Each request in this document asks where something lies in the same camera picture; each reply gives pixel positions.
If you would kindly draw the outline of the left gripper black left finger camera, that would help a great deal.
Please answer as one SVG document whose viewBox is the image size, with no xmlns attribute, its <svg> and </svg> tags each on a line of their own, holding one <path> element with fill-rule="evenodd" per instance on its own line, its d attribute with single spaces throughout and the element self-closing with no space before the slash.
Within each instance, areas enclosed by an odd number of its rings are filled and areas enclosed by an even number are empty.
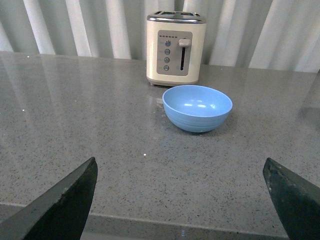
<svg viewBox="0 0 320 240">
<path fill-rule="evenodd" d="M 0 224 L 2 240 L 79 240 L 88 219 L 98 177 L 91 157 Z"/>
</svg>

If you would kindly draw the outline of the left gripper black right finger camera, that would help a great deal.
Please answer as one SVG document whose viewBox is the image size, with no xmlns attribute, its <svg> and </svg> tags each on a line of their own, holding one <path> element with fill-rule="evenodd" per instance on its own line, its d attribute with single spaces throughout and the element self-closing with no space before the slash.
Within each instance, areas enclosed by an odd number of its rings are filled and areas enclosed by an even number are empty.
<svg viewBox="0 0 320 240">
<path fill-rule="evenodd" d="M 267 158 L 262 170 L 282 226 L 291 240 L 320 238 L 320 188 Z"/>
</svg>

